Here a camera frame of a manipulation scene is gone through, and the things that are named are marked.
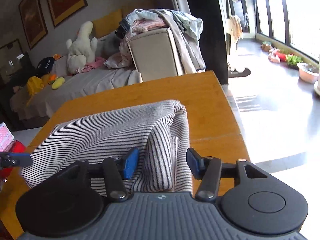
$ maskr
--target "metal screw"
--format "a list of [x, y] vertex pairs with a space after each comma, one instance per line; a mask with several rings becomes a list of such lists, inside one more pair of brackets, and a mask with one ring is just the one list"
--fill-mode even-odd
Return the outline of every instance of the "metal screw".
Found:
[[110, 196], [114, 199], [122, 199], [125, 197], [125, 193], [123, 191], [112, 191]]
[[214, 194], [211, 191], [202, 190], [198, 193], [198, 196], [201, 198], [210, 199], [210, 198], [214, 197]]

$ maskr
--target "white stuffed animal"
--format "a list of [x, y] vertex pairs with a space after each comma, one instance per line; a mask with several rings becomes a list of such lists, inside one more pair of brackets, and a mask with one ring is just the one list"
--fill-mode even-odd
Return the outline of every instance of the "white stuffed animal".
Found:
[[86, 63], [95, 61], [98, 40], [92, 38], [90, 42], [89, 35], [92, 29], [93, 23], [85, 22], [80, 27], [77, 39], [73, 43], [72, 40], [67, 40], [68, 71], [71, 74], [80, 73]]

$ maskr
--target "striped cloth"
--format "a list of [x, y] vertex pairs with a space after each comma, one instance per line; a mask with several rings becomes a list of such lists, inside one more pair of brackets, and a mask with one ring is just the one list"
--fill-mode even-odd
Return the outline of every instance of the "striped cloth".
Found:
[[[189, 127], [185, 107], [176, 100], [132, 106], [94, 114], [57, 125], [32, 153], [33, 165], [22, 169], [34, 187], [76, 160], [101, 163], [124, 156], [132, 147], [140, 150], [129, 192], [192, 191], [186, 161]], [[91, 187], [105, 195], [103, 179]]]

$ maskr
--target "green plant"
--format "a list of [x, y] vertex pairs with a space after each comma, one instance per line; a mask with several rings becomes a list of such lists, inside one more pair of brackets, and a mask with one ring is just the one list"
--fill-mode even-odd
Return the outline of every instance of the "green plant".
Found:
[[271, 46], [271, 41], [263, 41], [262, 44]]
[[288, 65], [296, 66], [297, 63], [303, 62], [301, 57], [298, 57], [296, 55], [285, 55], [285, 58], [287, 60]]
[[288, 50], [285, 50], [285, 49], [279, 49], [279, 53], [282, 53], [282, 54], [290, 54], [290, 51]]

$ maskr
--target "tiled floor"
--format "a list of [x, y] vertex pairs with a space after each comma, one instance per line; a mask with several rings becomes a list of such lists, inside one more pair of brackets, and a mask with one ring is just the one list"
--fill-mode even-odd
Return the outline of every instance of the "tiled floor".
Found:
[[41, 127], [23, 130], [23, 131], [17, 131], [17, 132], [13, 132], [12, 134], [15, 140], [18, 140], [23, 145], [28, 146], [40, 130], [41, 130]]
[[301, 233], [317, 239], [320, 98], [313, 85], [299, 79], [299, 71], [269, 62], [259, 43], [241, 40], [238, 55], [237, 63], [252, 74], [229, 79], [229, 90], [250, 159], [306, 198], [309, 214]]

